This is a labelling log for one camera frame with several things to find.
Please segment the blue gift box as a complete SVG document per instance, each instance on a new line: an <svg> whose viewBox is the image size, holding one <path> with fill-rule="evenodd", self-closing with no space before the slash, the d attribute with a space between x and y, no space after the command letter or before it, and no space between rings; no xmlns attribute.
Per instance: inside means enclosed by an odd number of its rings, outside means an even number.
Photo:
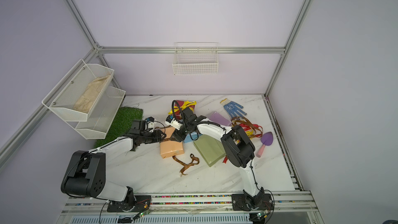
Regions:
<svg viewBox="0 0 398 224"><path fill-rule="evenodd" d="M199 139L200 136L201 136L201 134L197 133L197 132L189 133L189 134L187 134L187 136L185 137L183 142L186 144L186 143L189 143L189 142L196 141L196 140Z"/></svg>

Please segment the purple gift box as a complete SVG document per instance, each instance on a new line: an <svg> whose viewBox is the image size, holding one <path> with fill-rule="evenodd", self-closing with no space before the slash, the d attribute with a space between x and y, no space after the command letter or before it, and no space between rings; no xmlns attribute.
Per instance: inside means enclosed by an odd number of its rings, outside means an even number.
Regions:
<svg viewBox="0 0 398 224"><path fill-rule="evenodd" d="M217 124L220 125L224 125L224 126L231 126L232 122L231 120L223 117L220 113L214 111L209 117L208 119L212 122L215 122Z"/></svg>

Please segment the orange gift box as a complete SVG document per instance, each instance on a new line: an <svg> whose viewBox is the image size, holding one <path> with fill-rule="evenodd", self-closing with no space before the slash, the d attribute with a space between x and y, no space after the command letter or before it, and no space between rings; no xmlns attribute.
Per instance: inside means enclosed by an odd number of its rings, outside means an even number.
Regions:
<svg viewBox="0 0 398 224"><path fill-rule="evenodd" d="M184 154L183 142L172 141L171 136L175 128L166 128L166 138L160 142L160 156L165 159Z"/></svg>

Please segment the green gift box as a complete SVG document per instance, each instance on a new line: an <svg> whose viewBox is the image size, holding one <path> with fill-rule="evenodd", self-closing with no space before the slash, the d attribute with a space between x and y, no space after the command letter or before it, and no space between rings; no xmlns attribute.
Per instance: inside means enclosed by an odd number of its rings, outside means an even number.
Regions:
<svg viewBox="0 0 398 224"><path fill-rule="evenodd" d="M201 135L196 141L193 141L193 143L209 167L214 166L226 156L221 142L208 135Z"/></svg>

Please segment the brown ribbon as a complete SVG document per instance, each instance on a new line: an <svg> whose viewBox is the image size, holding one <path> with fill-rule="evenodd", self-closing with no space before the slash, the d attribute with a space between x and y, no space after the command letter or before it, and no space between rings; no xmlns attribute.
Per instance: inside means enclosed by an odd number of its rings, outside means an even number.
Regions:
<svg viewBox="0 0 398 224"><path fill-rule="evenodd" d="M252 123L246 117L235 117L231 120L231 122L232 122L232 126L238 125L242 128L242 125L248 125L248 126L252 127L253 129L255 129L256 133L252 139L261 138L263 135L263 127L258 124Z"/></svg>
<svg viewBox="0 0 398 224"><path fill-rule="evenodd" d="M179 171L180 176L185 176L185 171L192 166L198 165L200 163L200 159L196 157L194 154L190 154L191 162L184 163L183 161L179 160L176 156L172 156L173 160L182 165L181 170Z"/></svg>

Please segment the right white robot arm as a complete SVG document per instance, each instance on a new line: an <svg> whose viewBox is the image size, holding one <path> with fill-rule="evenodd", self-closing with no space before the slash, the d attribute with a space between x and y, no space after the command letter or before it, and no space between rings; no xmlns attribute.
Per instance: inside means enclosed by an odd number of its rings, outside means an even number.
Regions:
<svg viewBox="0 0 398 224"><path fill-rule="evenodd" d="M175 128L171 140L182 142L186 136L195 132L210 136L221 142L228 160L237 168L244 183L244 207L256 210L265 196L265 190L258 187L252 161L255 158L255 146L239 125L229 127L210 121L205 116L197 116L190 108L182 109L176 100L172 101L171 114L166 123Z"/></svg>

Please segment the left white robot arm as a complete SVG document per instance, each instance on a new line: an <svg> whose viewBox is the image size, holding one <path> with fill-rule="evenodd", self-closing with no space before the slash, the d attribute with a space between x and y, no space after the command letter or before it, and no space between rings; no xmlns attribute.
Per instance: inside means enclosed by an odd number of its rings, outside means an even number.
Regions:
<svg viewBox="0 0 398 224"><path fill-rule="evenodd" d="M106 178L107 163L123 153L135 151L142 144L159 143L166 138L166 126L155 127L153 118L134 120L130 129L115 140L88 151L73 153L61 182L61 191L76 198L96 198L134 203L134 193L128 186Z"/></svg>

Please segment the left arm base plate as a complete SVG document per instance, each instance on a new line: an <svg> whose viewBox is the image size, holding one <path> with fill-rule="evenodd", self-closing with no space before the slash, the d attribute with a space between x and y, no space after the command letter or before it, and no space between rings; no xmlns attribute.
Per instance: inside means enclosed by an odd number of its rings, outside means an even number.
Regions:
<svg viewBox="0 0 398 224"><path fill-rule="evenodd" d="M121 202L110 201L107 212L144 212L150 207L151 195L136 195L131 187L127 187L127 195Z"/></svg>

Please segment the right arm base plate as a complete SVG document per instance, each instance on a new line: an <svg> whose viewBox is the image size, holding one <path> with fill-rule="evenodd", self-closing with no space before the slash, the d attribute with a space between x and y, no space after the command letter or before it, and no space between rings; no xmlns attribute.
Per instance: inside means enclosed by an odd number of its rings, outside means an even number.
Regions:
<svg viewBox="0 0 398 224"><path fill-rule="evenodd" d="M263 188L254 197L243 191L231 195L231 199L234 211L273 211L275 207L273 194Z"/></svg>

